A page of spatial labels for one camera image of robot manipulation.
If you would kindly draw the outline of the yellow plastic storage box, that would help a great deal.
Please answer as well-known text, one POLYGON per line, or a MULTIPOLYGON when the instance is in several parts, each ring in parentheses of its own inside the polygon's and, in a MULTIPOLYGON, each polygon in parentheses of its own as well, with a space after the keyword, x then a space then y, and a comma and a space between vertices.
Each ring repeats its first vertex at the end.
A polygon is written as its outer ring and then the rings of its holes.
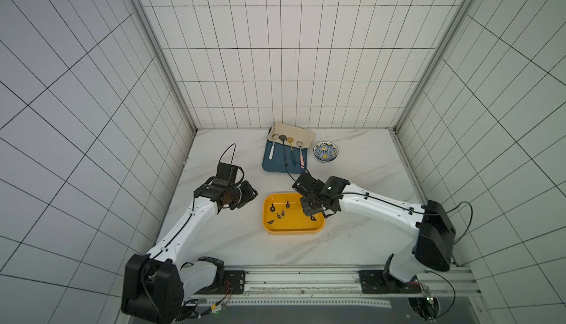
POLYGON ((323 216, 315 216, 316 222, 305 216, 301 204, 302 196, 298 193, 271 194, 267 196, 263 206, 263 226, 273 235, 299 235, 314 234, 324 228, 326 223, 323 216), (276 211, 271 213, 270 207, 274 204, 276 211))

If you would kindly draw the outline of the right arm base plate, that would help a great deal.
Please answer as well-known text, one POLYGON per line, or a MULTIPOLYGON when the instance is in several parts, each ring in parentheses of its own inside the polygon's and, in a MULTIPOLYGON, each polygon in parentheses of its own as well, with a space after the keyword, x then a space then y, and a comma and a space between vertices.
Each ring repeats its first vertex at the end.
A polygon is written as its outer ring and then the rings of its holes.
POLYGON ((390 264, 394 255, 388 257, 383 270, 359 270, 359 280, 363 294, 370 295, 409 295, 421 294, 422 288, 411 282, 404 283, 390 274, 390 264))

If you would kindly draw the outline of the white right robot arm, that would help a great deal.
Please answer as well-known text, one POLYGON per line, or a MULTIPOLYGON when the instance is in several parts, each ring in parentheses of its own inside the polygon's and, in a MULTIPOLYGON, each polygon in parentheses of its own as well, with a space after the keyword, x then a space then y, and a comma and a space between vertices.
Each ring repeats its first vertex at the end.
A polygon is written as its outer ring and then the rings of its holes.
POLYGON ((450 270, 455 227, 440 203, 409 204, 371 193, 343 178, 329 177, 323 182, 308 172, 299 175, 293 190, 301 195, 306 216, 320 213, 327 218, 328 211, 356 213, 411 238, 401 251, 388 257, 382 274, 385 283, 407 284, 426 270, 450 270))

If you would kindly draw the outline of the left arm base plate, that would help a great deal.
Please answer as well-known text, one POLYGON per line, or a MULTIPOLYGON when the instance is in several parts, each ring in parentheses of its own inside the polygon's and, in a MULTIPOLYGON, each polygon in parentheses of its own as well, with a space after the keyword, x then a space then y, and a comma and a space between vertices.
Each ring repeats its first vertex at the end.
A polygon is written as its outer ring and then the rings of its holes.
POLYGON ((246 274, 244 270, 226 270, 223 261, 207 256, 199 258, 195 263, 185 263, 180 272, 187 297, 229 292, 243 294, 246 274))

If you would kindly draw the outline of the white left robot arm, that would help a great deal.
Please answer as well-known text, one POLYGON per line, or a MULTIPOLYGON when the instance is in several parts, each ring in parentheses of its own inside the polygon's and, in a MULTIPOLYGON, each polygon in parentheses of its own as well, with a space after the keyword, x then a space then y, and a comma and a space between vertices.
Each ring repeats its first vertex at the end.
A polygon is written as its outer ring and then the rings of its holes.
POLYGON ((172 323, 184 302, 201 290, 225 286, 224 263, 189 251, 199 233, 224 207, 241 208, 258 196, 248 181, 239 185, 214 177, 197 188, 185 214, 146 254, 125 265, 121 311, 151 323, 172 323))

